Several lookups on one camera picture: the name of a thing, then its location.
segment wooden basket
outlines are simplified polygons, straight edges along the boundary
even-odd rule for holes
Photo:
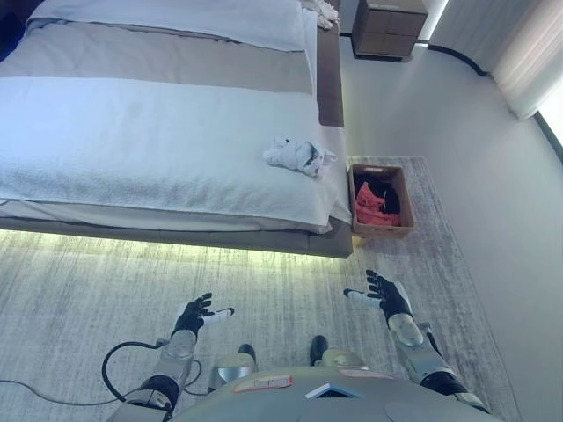
[[[391,182],[397,192],[398,201],[401,207],[400,226],[379,226],[371,224],[361,224],[358,222],[355,212],[355,185],[354,175],[369,173],[377,176],[383,182]],[[391,239],[401,239],[408,235],[416,227],[411,200],[406,190],[405,174],[400,167],[388,165],[372,164],[352,164],[348,170],[348,180],[350,187],[350,200],[352,201],[352,234],[354,236],[373,238],[386,237]]]

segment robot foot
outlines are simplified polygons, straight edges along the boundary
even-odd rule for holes
[[[250,354],[252,356],[252,359],[254,360],[254,364],[256,365],[256,352],[254,351],[254,347],[252,347],[248,343],[244,343],[238,348],[238,352]]]
[[[328,340],[325,336],[316,336],[313,341],[311,341],[309,359],[312,367],[315,367],[320,363],[326,349],[328,349]]]

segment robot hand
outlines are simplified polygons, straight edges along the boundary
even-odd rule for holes
[[[204,324],[215,323],[226,317],[230,317],[235,313],[233,308],[211,312],[209,310],[209,306],[211,306],[211,295],[211,293],[206,293],[205,295],[198,297],[193,302],[182,303],[178,319],[176,320],[176,325],[174,326],[171,336],[173,336],[176,331],[190,330],[197,338],[197,333]]]
[[[385,313],[385,320],[397,314],[412,316],[411,304],[401,283],[388,281],[383,275],[374,271],[366,271],[368,289],[370,293],[363,293],[347,288],[344,295],[354,301],[365,303],[372,307],[379,307]]]

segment carpet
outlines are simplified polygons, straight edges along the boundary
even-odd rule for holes
[[[220,355],[254,345],[260,368],[301,366],[316,334],[356,351],[374,370],[406,377],[383,314],[349,302],[376,269],[406,287],[419,322],[432,324],[444,357],[488,406],[519,421],[512,390],[456,239],[421,157],[353,157],[401,165],[418,228],[404,240],[356,245],[348,259],[173,244],[0,231],[0,378],[15,379],[66,401],[111,398],[99,374],[117,343],[153,343],[169,335],[180,302],[207,291],[233,318],[205,327],[196,346],[207,389]],[[158,352],[126,348],[109,366],[116,388],[139,386]],[[179,408],[198,397],[183,395]],[[0,384],[0,420],[99,422],[117,404],[93,408],[45,402]]]

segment bed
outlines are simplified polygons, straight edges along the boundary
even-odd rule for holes
[[[299,9],[249,33],[241,8],[209,30],[206,8],[129,1],[43,2],[0,63],[0,227],[347,257],[337,28]],[[339,160],[322,180],[266,166],[274,135]]]

